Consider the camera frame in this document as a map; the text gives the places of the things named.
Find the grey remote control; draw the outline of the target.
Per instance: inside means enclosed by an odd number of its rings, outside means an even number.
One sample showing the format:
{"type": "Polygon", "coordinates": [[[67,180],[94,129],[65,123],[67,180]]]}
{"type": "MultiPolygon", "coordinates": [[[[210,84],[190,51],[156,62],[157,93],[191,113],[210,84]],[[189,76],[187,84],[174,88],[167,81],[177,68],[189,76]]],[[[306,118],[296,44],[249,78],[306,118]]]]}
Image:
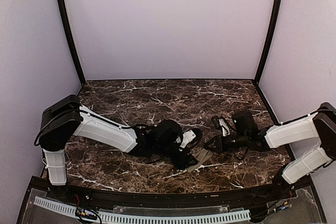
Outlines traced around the grey remote control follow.
{"type": "Polygon", "coordinates": [[[195,158],[197,160],[197,164],[188,167],[186,170],[188,172],[192,172],[198,168],[200,168],[201,165],[203,165],[207,160],[209,160],[213,156],[213,152],[202,149],[198,153],[196,153],[195,158]]]}

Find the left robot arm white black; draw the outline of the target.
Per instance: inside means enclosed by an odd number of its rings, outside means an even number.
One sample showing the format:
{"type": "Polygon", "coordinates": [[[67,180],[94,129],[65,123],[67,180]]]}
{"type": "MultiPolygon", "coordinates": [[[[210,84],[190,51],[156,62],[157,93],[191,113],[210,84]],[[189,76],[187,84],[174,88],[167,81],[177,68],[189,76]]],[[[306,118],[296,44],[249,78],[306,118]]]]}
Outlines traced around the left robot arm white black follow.
{"type": "Polygon", "coordinates": [[[203,134],[199,128],[183,131],[173,120],[156,126],[119,124],[91,111],[71,94],[43,111],[34,141],[44,152],[53,191],[63,201],[74,197],[74,189],[67,184],[65,161],[65,146],[72,136],[86,137],[135,157],[168,157],[175,168],[186,169],[198,163],[190,150],[203,134]]]}

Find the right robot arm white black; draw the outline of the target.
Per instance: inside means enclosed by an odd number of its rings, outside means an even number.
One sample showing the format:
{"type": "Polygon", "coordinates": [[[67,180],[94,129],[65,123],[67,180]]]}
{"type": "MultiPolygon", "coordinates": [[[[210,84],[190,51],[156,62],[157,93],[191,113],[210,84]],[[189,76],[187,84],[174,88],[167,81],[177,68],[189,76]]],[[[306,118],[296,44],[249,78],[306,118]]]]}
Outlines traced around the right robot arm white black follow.
{"type": "Polygon", "coordinates": [[[223,117],[212,117],[221,134],[204,144],[206,150],[220,154],[242,147],[264,152],[290,143],[318,138],[319,143],[298,159],[285,165],[268,188],[273,200],[280,199],[303,176],[335,162],[335,107],[325,102],[315,111],[291,121],[259,129],[249,111],[232,115],[234,128],[223,117]]]}

